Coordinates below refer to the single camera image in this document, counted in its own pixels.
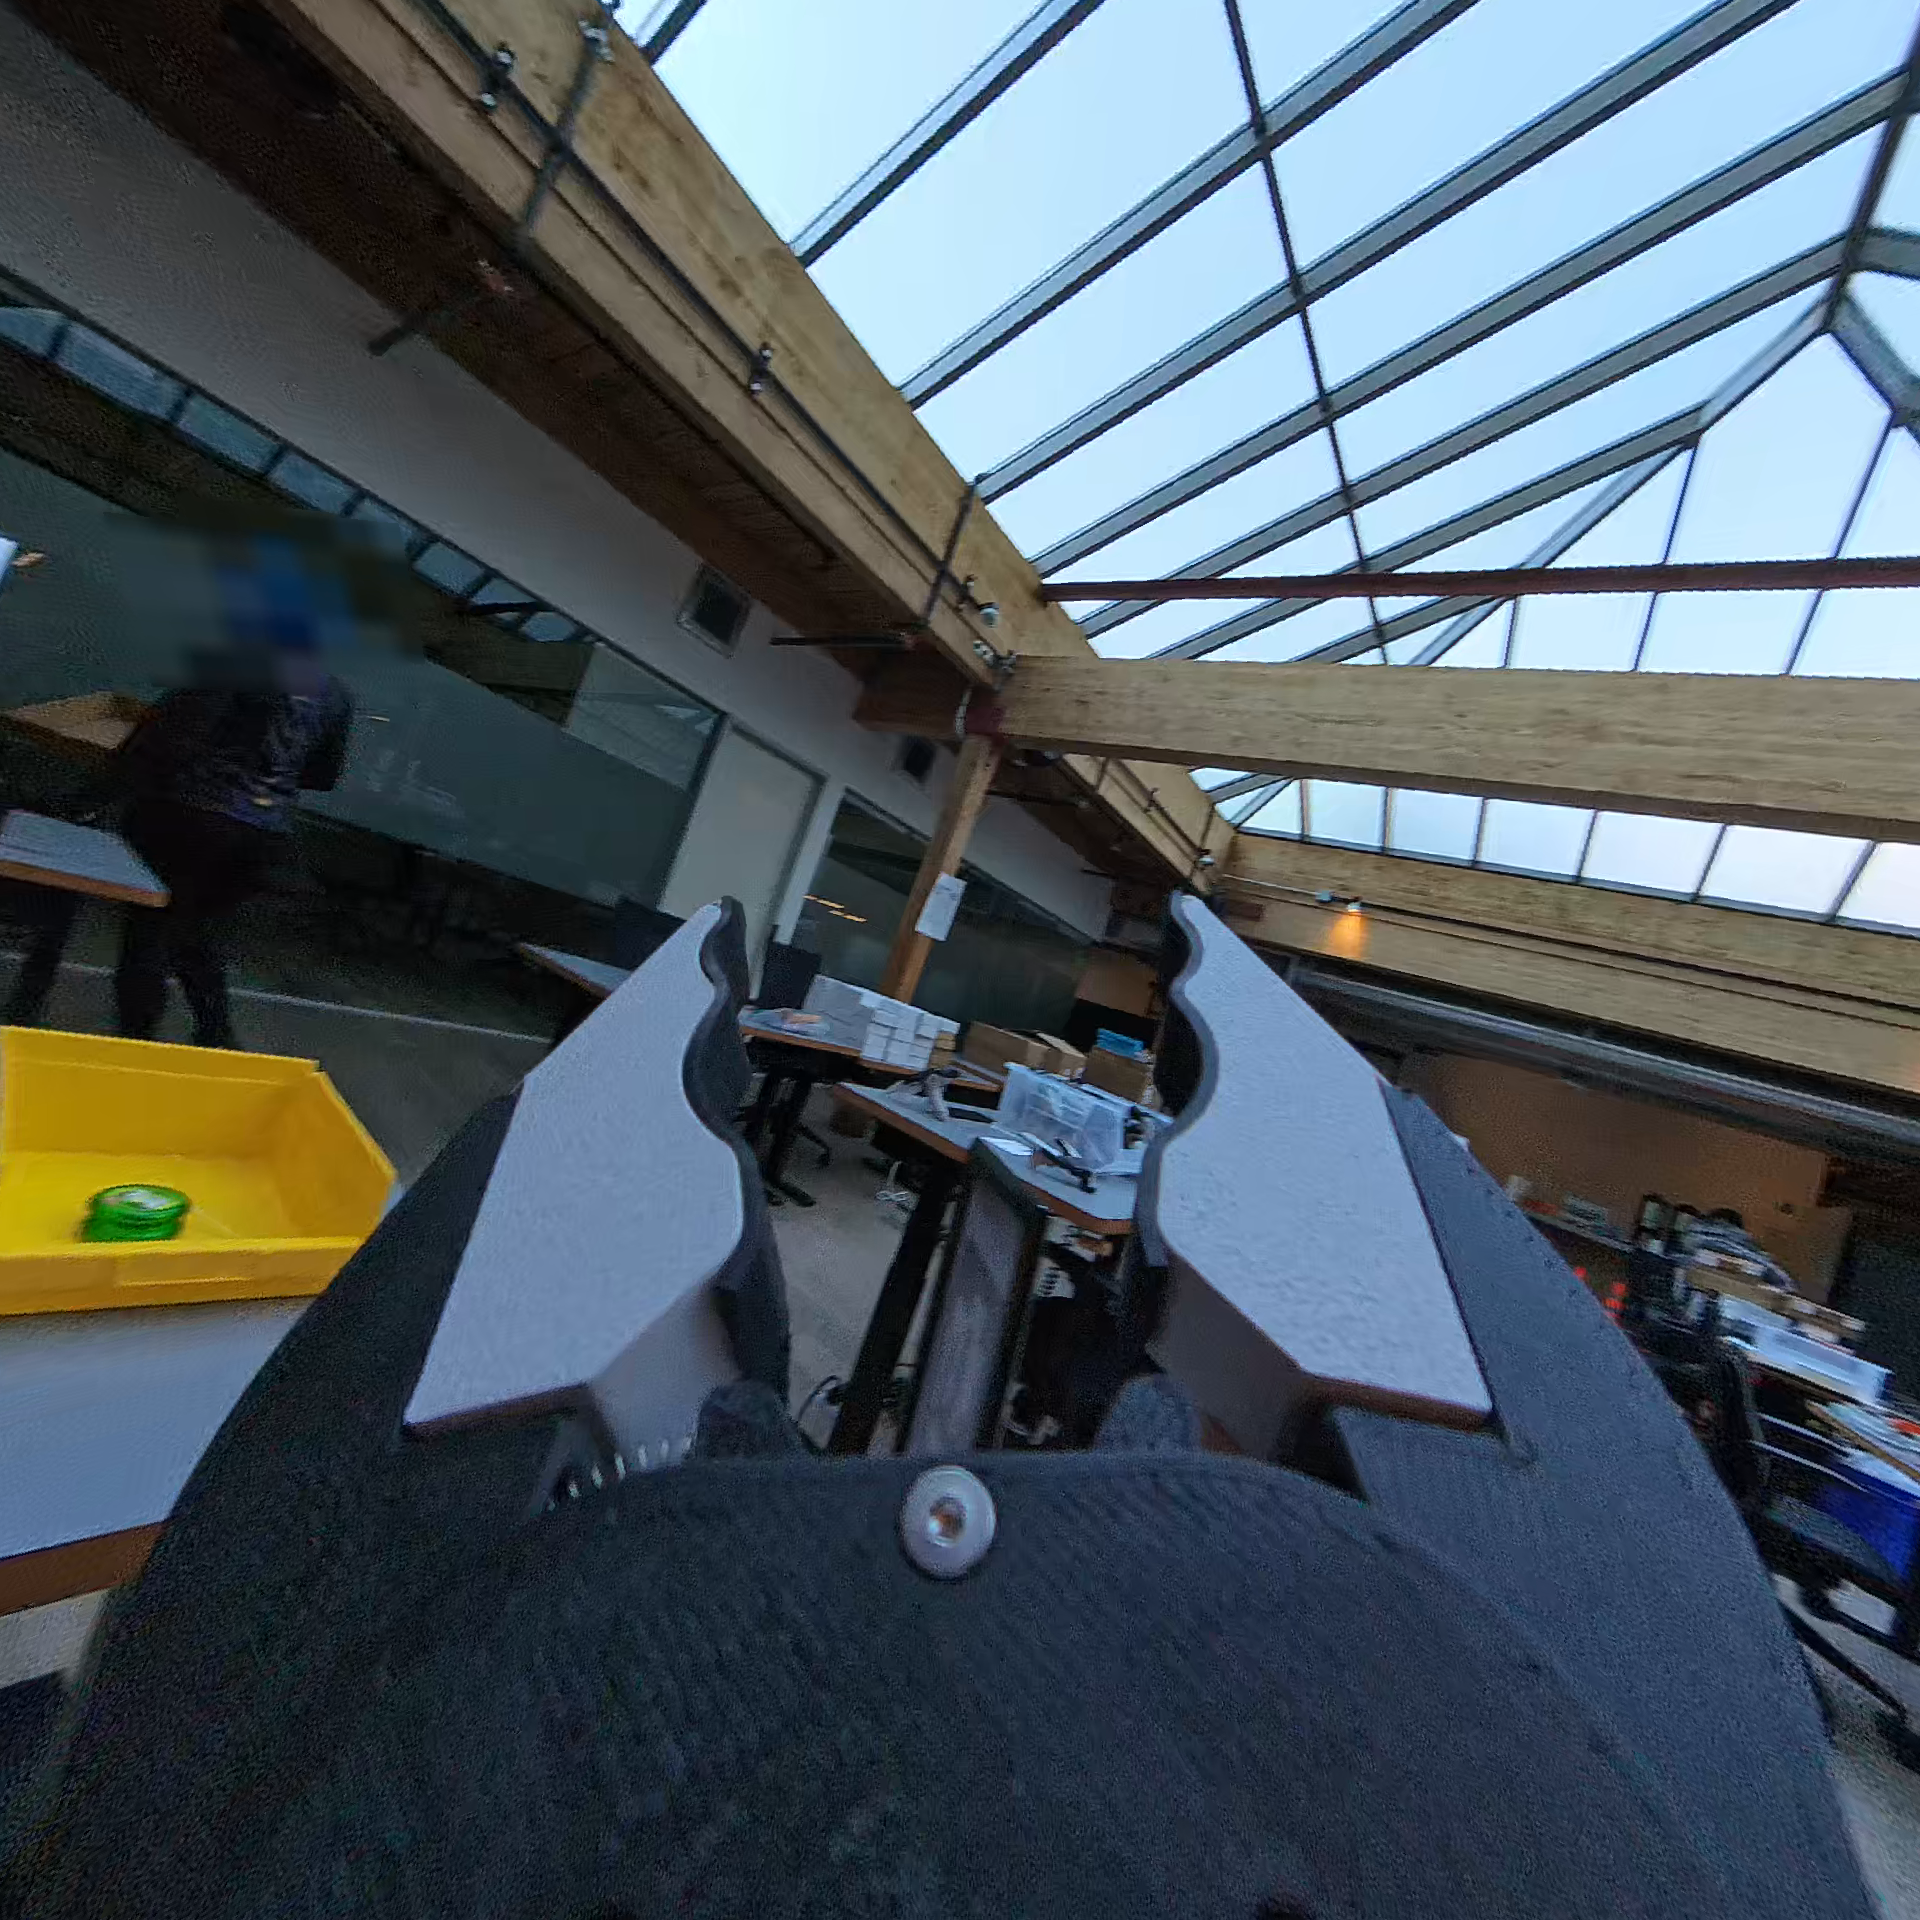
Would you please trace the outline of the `yellow plastic bin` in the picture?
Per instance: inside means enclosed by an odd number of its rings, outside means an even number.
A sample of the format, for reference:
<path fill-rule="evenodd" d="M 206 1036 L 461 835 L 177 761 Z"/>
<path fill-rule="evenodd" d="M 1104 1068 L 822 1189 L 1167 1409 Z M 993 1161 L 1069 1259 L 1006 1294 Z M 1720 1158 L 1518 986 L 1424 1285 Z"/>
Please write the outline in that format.
<path fill-rule="evenodd" d="M 79 1242 L 86 1201 L 114 1185 L 186 1193 L 177 1240 Z M 5 1029 L 5 1316 L 313 1299 L 390 1190 L 314 1064 Z"/>

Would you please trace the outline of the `silver ventilation duct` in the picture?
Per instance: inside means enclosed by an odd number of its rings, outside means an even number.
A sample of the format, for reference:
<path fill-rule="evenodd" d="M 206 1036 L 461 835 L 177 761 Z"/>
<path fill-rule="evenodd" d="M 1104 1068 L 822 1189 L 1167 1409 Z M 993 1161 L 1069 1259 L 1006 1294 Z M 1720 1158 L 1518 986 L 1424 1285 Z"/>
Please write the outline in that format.
<path fill-rule="evenodd" d="M 1319 968 L 1296 968 L 1286 982 L 1329 1022 L 1350 1024 L 1382 1045 L 1553 1072 L 1579 1085 L 1657 1100 L 1854 1161 L 1918 1161 L 1915 1096 L 1497 1013 Z"/>

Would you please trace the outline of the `large wooden ceiling beam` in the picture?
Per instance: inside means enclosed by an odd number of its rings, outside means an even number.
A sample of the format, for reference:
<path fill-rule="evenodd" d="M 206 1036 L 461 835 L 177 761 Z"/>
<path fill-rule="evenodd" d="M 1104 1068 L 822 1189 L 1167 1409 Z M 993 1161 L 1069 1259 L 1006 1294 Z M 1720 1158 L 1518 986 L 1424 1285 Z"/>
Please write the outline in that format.
<path fill-rule="evenodd" d="M 1034 658 L 966 731 L 1045 753 L 1918 838 L 1906 678 Z"/>

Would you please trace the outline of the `stack of white boxes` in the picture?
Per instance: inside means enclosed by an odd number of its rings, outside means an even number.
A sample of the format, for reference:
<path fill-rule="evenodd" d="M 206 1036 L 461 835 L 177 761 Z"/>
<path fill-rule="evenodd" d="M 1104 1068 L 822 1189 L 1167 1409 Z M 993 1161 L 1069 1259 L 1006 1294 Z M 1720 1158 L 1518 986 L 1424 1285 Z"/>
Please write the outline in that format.
<path fill-rule="evenodd" d="M 957 1022 L 834 976 L 816 976 L 799 1010 L 867 1065 L 922 1072 L 957 1048 Z"/>

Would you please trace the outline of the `white top office desk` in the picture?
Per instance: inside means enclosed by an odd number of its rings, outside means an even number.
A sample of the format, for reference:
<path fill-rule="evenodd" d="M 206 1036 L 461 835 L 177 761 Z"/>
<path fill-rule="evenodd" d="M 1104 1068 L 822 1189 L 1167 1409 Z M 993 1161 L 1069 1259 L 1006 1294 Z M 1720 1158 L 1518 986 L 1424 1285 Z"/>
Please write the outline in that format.
<path fill-rule="evenodd" d="M 1865 1325 L 1800 1294 L 1736 1212 L 1698 1214 L 1642 1197 L 1622 1316 L 1687 1358 L 1733 1348 L 1752 1385 L 1797 1400 L 1800 1426 L 1915 1485 L 1915 1417 L 1889 1409 L 1887 1366 L 1855 1354 Z"/>
<path fill-rule="evenodd" d="M 949 1242 L 976 1176 L 976 1157 L 992 1155 L 1037 1219 L 1089 1242 L 1099 1253 L 1130 1232 L 1137 1178 L 1125 1170 L 1069 1169 L 1033 1139 L 1002 1131 L 992 1121 L 962 1115 L 957 1108 L 941 1117 L 925 1093 L 851 1085 L 834 1093 L 846 1110 L 871 1121 L 874 1149 L 886 1166 L 919 1172 L 917 1197 L 859 1339 L 851 1374 L 843 1380 L 826 1440 L 834 1456 L 863 1456 L 883 1424 L 894 1428 L 895 1440 L 904 1440 L 895 1380 L 906 1360 L 906 1339 L 928 1330 Z"/>
<path fill-rule="evenodd" d="M 574 1010 L 559 1024 L 559 1041 L 627 976 L 621 968 L 552 947 L 518 944 L 517 953 L 574 989 Z M 741 1134 L 759 1161 L 770 1205 L 811 1210 L 816 1205 L 811 1193 L 785 1178 L 792 1144 L 803 1134 L 802 1121 L 811 1093 L 840 1081 L 854 1088 L 904 1088 L 913 1070 L 904 1064 L 874 1060 L 826 1032 L 802 1029 L 797 1013 L 749 1009 L 736 1024 L 759 1076 L 755 1090 L 738 1115 Z"/>
<path fill-rule="evenodd" d="M 117 832 L 23 806 L 1 821 L 1 878 L 118 905 L 168 904 L 162 881 Z"/>

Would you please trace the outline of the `rust red ceiling pipe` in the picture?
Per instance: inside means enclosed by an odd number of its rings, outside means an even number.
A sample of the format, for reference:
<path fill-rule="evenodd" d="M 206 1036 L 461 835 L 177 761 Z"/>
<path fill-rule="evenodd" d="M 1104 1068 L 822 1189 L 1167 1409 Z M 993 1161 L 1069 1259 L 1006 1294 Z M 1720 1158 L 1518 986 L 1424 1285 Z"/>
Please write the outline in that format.
<path fill-rule="evenodd" d="M 1342 570 L 1329 574 L 1266 574 L 1238 578 L 1162 578 L 1107 584 L 1045 584 L 1050 605 L 1162 605 L 1198 602 L 1373 602 L 1373 598 L 1519 598 L 1530 594 L 1669 594 L 1669 592 L 1893 592 L 1918 588 L 1915 556 L 1833 561 L 1651 562 L 1634 568 L 1425 568 Z"/>

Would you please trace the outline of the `wooden post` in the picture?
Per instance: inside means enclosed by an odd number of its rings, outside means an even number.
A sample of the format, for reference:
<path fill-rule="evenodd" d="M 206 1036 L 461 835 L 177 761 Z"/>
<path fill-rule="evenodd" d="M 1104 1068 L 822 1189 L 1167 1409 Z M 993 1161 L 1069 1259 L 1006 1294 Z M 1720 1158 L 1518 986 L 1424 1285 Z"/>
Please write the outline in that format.
<path fill-rule="evenodd" d="M 919 992 L 934 944 L 917 937 L 917 914 L 921 912 L 925 892 L 936 876 L 960 873 L 976 821 L 992 794 L 998 764 L 1001 744 L 997 738 L 968 736 L 962 740 L 939 819 L 919 861 L 895 937 L 880 969 L 877 992 L 888 1000 L 913 1001 Z"/>

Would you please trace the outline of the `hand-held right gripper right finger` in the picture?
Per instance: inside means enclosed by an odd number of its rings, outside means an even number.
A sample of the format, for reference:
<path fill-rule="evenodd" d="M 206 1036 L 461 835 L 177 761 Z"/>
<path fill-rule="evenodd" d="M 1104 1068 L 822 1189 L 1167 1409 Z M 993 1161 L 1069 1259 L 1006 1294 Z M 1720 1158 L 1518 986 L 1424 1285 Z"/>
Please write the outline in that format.
<path fill-rule="evenodd" d="M 1474 1433 L 1494 1417 L 1387 1088 L 1207 904 L 1174 896 L 1134 1253 L 1146 1355 L 1232 1450 L 1315 1413 Z"/>

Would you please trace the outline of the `clear plastic bin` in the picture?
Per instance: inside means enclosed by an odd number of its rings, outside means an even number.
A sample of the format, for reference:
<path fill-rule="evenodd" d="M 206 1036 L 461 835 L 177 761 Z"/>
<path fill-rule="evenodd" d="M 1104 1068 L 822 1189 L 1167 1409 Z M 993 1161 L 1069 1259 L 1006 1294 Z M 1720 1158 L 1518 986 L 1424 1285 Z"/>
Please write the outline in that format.
<path fill-rule="evenodd" d="M 1137 1176 L 1167 1115 L 1019 1064 L 1002 1068 L 997 1124 L 1089 1176 Z"/>

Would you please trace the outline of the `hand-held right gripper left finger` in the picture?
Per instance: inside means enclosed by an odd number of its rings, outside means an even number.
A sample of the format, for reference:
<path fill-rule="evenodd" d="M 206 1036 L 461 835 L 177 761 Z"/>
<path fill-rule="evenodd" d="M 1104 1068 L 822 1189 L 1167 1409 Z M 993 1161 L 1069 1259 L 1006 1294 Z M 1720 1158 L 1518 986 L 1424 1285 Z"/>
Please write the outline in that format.
<path fill-rule="evenodd" d="M 761 1169 L 745 914 L 695 910 L 521 1081 L 401 1422 L 559 1417 L 591 1474 L 681 1466 L 707 1397 L 783 1402 L 791 1322 Z"/>

